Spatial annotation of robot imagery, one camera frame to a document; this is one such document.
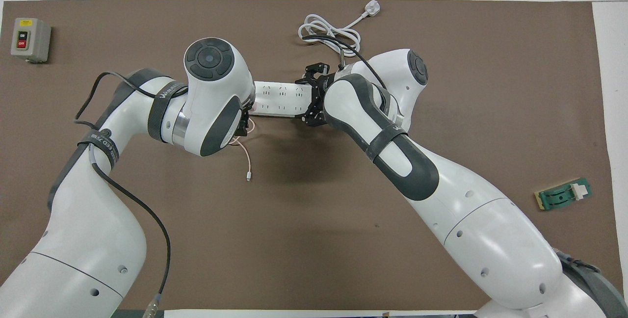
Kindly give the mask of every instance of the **brown mat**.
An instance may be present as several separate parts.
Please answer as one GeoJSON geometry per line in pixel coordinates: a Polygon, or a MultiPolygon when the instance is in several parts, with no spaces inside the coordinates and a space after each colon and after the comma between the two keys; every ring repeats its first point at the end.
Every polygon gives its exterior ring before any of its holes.
{"type": "MultiPolygon", "coordinates": [[[[253,77],[294,81],[338,63],[296,29],[310,12],[351,22],[366,0],[54,0],[7,2],[0,47],[0,282],[47,224],[51,184],[85,133],[72,117],[104,70],[154,67],[184,81],[182,56],[217,36],[253,77]],[[50,62],[9,56],[16,17],[53,27],[50,62]]],[[[549,242],[598,265],[621,289],[610,168],[590,3],[382,0],[359,23],[367,57],[413,48],[430,72],[412,137],[509,195],[549,242]],[[587,177],[594,195],[542,212],[532,193],[587,177]]],[[[117,81],[103,83],[95,120],[117,81]]],[[[238,147],[208,158],[137,137],[112,177],[170,230],[162,309],[477,309],[488,298],[354,142],[329,126],[256,118],[238,147]]],[[[136,213],[148,259],[121,308],[159,287],[161,233],[136,213]]]]}

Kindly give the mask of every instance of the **dark grey joint cap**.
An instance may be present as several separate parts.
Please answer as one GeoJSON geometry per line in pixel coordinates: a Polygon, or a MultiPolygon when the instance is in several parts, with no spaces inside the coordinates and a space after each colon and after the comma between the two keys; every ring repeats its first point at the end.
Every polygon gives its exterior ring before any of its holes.
{"type": "Polygon", "coordinates": [[[419,54],[413,50],[408,52],[408,67],[410,67],[410,72],[412,72],[412,76],[415,77],[417,83],[424,86],[428,83],[428,67],[425,66],[419,54]]]}
{"type": "Polygon", "coordinates": [[[231,45],[218,38],[200,39],[184,55],[187,71],[202,81],[216,81],[225,77],[236,61],[231,45]]]}

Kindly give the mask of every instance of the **power socket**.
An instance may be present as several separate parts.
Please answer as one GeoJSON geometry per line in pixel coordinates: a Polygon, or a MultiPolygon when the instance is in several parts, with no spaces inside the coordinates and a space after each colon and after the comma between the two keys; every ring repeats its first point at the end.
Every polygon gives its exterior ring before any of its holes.
{"type": "Polygon", "coordinates": [[[251,115],[294,117],[312,103],[312,86],[289,82],[255,81],[255,103],[251,115]]]}

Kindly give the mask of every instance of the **black button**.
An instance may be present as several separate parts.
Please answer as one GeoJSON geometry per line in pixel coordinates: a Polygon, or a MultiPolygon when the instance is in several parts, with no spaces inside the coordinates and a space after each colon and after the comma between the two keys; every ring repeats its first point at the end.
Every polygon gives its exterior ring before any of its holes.
{"type": "Polygon", "coordinates": [[[419,74],[425,75],[426,69],[423,60],[421,58],[417,58],[417,60],[415,60],[415,64],[417,65],[417,70],[419,71],[419,74]]]}
{"type": "Polygon", "coordinates": [[[211,79],[213,78],[213,74],[211,73],[211,70],[209,69],[203,69],[201,67],[199,67],[198,65],[192,65],[190,67],[191,72],[193,72],[194,74],[202,77],[202,78],[206,78],[206,79],[211,79]]]}
{"type": "Polygon", "coordinates": [[[194,43],[190,48],[188,48],[188,54],[186,55],[187,61],[193,61],[196,58],[196,53],[203,45],[199,42],[194,43]]]}
{"type": "Polygon", "coordinates": [[[216,48],[205,48],[198,54],[198,63],[206,68],[213,68],[220,63],[220,52],[216,48]]]}
{"type": "Polygon", "coordinates": [[[229,68],[231,68],[231,61],[231,55],[229,54],[225,54],[222,57],[222,63],[220,63],[220,65],[218,65],[218,67],[216,68],[216,72],[218,73],[218,75],[225,74],[225,72],[229,70],[229,68]]]}
{"type": "Polygon", "coordinates": [[[231,49],[231,47],[229,46],[229,43],[223,41],[222,39],[212,39],[211,41],[207,42],[207,44],[214,46],[223,52],[226,52],[231,49]]]}
{"type": "Polygon", "coordinates": [[[421,75],[420,72],[415,72],[415,79],[417,80],[418,83],[420,83],[421,85],[425,85],[426,84],[426,77],[425,75],[421,75]]]}

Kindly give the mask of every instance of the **black cable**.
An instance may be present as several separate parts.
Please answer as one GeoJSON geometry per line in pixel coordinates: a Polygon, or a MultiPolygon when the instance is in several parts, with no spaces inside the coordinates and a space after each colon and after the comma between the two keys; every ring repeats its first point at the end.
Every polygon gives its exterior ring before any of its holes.
{"type": "Polygon", "coordinates": [[[590,269],[590,270],[592,270],[592,271],[595,271],[596,273],[599,273],[599,272],[600,272],[600,269],[599,269],[599,268],[597,268],[596,266],[594,266],[594,265],[590,265],[590,264],[586,264],[585,262],[583,262],[582,260],[579,260],[579,259],[572,260],[572,263],[574,263],[574,264],[575,264],[575,265],[577,265],[577,266],[583,266],[583,267],[585,267],[585,268],[587,268],[587,269],[590,269]]]}
{"type": "Polygon", "coordinates": [[[163,222],[159,219],[159,216],[157,216],[157,214],[153,211],[153,209],[149,208],[149,206],[146,205],[142,200],[137,198],[130,191],[126,190],[125,188],[123,188],[123,186],[117,184],[116,181],[114,181],[108,175],[106,175],[101,170],[101,168],[98,167],[98,164],[96,163],[95,160],[92,162],[92,168],[94,169],[94,171],[96,171],[96,173],[99,176],[101,176],[102,179],[104,179],[108,184],[111,184],[113,188],[121,191],[124,195],[126,195],[127,197],[132,199],[134,202],[139,204],[139,206],[144,208],[144,210],[146,210],[153,217],[155,222],[157,222],[157,224],[159,225],[159,228],[161,228],[163,236],[166,239],[166,270],[163,273],[163,279],[161,280],[161,286],[159,287],[159,294],[163,293],[163,287],[166,285],[166,280],[168,279],[168,271],[170,271],[170,236],[168,236],[168,231],[166,230],[166,227],[163,225],[163,222]]]}
{"type": "Polygon", "coordinates": [[[347,47],[350,51],[352,51],[353,53],[355,53],[355,55],[361,60],[363,61],[364,65],[366,65],[366,67],[370,70],[371,73],[373,73],[373,75],[375,76],[375,79],[377,79],[377,81],[379,81],[380,84],[382,84],[382,87],[385,88],[386,90],[388,90],[388,88],[386,88],[386,85],[384,84],[384,82],[382,81],[382,79],[379,77],[379,75],[377,74],[377,72],[375,72],[375,70],[373,69],[373,67],[371,67],[371,65],[366,61],[366,59],[364,59],[364,57],[359,54],[359,52],[357,50],[355,50],[355,48],[351,47],[351,45],[349,45],[348,43],[345,43],[341,40],[339,40],[336,37],[332,37],[332,36],[325,36],[324,34],[310,34],[308,36],[303,36],[303,39],[321,39],[323,41],[330,41],[330,42],[334,42],[334,43],[340,43],[341,45],[343,45],[344,47],[347,47]]]}
{"type": "MultiPolygon", "coordinates": [[[[92,98],[94,97],[94,94],[96,93],[96,89],[98,88],[98,84],[101,82],[101,79],[103,79],[107,75],[114,75],[115,77],[117,77],[120,80],[122,80],[126,85],[130,86],[133,90],[135,90],[135,91],[137,91],[137,92],[139,92],[139,93],[141,93],[141,94],[143,94],[145,96],[148,96],[151,99],[155,98],[154,94],[151,94],[150,92],[148,92],[146,90],[143,90],[142,88],[133,85],[123,75],[120,75],[117,72],[103,72],[100,75],[98,75],[98,77],[96,78],[96,81],[94,81],[94,85],[92,85],[92,90],[89,92],[89,96],[87,97],[87,100],[85,100],[85,103],[83,103],[81,108],[78,110],[78,113],[74,117],[74,123],[76,123],[76,124],[85,124],[86,126],[89,126],[92,129],[98,130],[98,128],[94,124],[92,124],[91,122],[79,121],[79,117],[80,117],[81,114],[83,114],[83,112],[85,111],[85,108],[87,108],[88,104],[92,101],[92,98]]],[[[187,88],[184,88],[184,89],[180,90],[179,92],[175,93],[172,96],[172,98],[174,99],[175,97],[179,97],[180,95],[186,94],[187,92],[188,92],[187,88]]]]}

